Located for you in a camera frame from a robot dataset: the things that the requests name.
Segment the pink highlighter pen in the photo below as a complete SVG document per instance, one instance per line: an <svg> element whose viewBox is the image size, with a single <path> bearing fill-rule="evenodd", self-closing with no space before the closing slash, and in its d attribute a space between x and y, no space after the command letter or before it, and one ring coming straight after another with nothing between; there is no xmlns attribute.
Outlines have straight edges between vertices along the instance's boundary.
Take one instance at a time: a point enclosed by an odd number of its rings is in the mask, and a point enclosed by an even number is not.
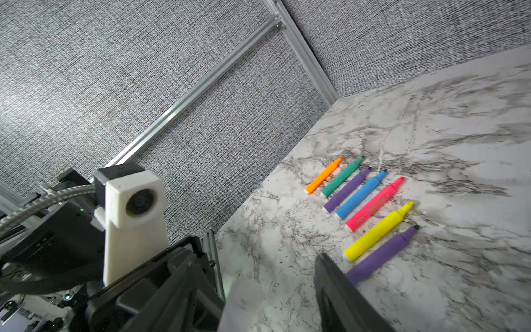
<svg viewBox="0 0 531 332"><path fill-rule="evenodd" d="M369 203L366 204L359 212L357 212L350 220L346 222L346 227L349 231L355 232L361 227L371 216L375 214L381 207L384 206L399 190L400 186L406 180L405 177L400 177L392 184L387 185L378 195L376 195Z"/></svg>

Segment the green highlighter pen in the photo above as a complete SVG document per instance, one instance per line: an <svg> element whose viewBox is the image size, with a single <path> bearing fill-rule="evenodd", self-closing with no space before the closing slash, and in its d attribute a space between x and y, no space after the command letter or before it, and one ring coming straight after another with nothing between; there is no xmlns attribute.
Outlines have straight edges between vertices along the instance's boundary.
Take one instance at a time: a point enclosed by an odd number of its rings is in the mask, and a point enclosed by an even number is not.
<svg viewBox="0 0 531 332"><path fill-rule="evenodd" d="M349 164L341 173L339 173L322 191L320 196L327 198L358 169L365 156L359 157L356 161Z"/></svg>

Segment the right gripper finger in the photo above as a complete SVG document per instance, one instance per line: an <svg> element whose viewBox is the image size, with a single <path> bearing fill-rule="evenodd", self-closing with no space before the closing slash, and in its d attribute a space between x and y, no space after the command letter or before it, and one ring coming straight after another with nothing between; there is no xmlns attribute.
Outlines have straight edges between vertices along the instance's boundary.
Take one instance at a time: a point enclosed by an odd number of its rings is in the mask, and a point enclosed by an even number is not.
<svg viewBox="0 0 531 332"><path fill-rule="evenodd" d="M314 285L322 331L394 330L324 253L315 260Z"/></svg>

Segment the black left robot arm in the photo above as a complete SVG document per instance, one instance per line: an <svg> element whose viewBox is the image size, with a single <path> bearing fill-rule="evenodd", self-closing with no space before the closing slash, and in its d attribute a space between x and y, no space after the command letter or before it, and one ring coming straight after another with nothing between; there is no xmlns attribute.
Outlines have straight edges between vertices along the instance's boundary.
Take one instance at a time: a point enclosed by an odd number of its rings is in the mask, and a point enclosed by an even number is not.
<svg viewBox="0 0 531 332"><path fill-rule="evenodd" d="M225 304L214 235L171 244L162 180L135 163L1 213L1 330L215 331Z"/></svg>

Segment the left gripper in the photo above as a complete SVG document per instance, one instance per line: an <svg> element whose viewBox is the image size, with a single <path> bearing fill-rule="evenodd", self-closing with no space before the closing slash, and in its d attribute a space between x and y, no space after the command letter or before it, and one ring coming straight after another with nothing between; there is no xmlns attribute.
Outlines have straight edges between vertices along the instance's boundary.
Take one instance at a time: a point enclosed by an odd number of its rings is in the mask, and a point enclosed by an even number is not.
<svg viewBox="0 0 531 332"><path fill-rule="evenodd" d="M188 236L90 298L85 331L216 331L225 306L214 236Z"/></svg>

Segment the blue highlighter pen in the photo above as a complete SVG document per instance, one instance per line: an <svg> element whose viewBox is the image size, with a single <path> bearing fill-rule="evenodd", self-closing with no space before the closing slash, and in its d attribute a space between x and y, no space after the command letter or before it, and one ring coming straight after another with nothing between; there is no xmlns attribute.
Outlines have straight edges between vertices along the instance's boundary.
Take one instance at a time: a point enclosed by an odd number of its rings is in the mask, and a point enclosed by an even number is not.
<svg viewBox="0 0 531 332"><path fill-rule="evenodd" d="M387 169L382 170L378 175L367 181L345 204L343 204L335 217L342 221L352 213L382 182L387 175Z"/></svg>

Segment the yellow highlighter pen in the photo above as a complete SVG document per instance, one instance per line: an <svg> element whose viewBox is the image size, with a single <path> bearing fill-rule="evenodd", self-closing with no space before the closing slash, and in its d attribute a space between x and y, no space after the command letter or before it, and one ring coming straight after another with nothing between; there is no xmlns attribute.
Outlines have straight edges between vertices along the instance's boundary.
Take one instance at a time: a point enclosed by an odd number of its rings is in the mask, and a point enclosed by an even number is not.
<svg viewBox="0 0 531 332"><path fill-rule="evenodd" d="M369 232L359 238L352 246L348 247L344 251L344 257L350 262L356 261L359 257L365 254L367 250L373 247L385 235L390 233L398 224L400 224L413 206L414 202L410 201L400 209L391 212L380 223L370 229Z"/></svg>

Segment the purple highlighter pen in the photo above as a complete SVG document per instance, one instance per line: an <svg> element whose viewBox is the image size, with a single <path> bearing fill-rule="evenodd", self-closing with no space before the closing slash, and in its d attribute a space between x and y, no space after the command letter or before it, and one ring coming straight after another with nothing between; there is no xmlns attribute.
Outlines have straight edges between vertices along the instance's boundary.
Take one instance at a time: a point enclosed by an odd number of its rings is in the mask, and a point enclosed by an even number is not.
<svg viewBox="0 0 531 332"><path fill-rule="evenodd" d="M352 180L350 180L332 199L330 199L323 207L323 211L331 213L337 206L340 205L358 186L363 183L371 171L370 167L366 167Z"/></svg>
<svg viewBox="0 0 531 332"><path fill-rule="evenodd" d="M366 259L345 273L349 282L351 282L352 285L357 285L361 281L370 277L375 271L405 249L419 230L420 226L416 224L405 232L392 237L380 246L379 249L371 253Z"/></svg>

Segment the orange highlighter pen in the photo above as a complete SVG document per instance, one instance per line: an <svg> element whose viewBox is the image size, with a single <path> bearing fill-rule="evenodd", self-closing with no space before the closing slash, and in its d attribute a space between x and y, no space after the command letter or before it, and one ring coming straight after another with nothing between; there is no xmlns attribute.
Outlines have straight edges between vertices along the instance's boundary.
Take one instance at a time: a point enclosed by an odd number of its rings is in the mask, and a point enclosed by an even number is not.
<svg viewBox="0 0 531 332"><path fill-rule="evenodd" d="M329 164L326 169L305 188L306 193L312 194L338 168L343 159L344 157L340 156L338 159Z"/></svg>

